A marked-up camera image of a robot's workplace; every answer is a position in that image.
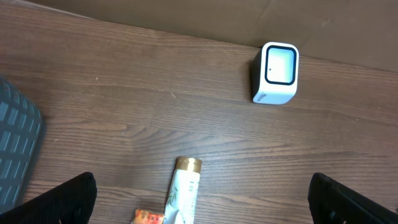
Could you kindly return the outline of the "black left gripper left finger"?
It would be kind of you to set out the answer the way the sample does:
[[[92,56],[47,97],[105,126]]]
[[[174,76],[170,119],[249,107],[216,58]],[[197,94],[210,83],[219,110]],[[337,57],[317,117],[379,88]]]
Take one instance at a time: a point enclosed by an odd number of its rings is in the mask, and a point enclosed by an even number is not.
[[[1,215],[1,224],[87,224],[95,206],[94,175],[84,172]]]

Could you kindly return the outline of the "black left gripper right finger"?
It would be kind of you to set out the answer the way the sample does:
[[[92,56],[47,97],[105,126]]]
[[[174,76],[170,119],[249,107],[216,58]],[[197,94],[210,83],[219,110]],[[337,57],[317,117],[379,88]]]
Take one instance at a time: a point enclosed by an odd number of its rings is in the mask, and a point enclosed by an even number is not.
[[[397,223],[396,213],[319,172],[311,179],[308,202],[316,224]]]

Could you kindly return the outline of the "small orange packet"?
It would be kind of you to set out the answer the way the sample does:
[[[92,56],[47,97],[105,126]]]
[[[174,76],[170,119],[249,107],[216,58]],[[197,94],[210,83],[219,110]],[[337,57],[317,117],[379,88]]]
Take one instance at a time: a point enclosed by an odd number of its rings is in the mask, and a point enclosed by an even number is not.
[[[136,209],[131,224],[163,224],[164,214],[150,210]]]

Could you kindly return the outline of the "white tube with gold cap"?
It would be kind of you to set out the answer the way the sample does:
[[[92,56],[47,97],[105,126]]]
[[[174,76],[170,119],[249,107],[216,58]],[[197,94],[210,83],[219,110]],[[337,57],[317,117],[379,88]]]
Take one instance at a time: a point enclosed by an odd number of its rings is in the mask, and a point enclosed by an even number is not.
[[[165,204],[164,224],[193,224],[197,205],[202,161],[178,157],[169,196]]]

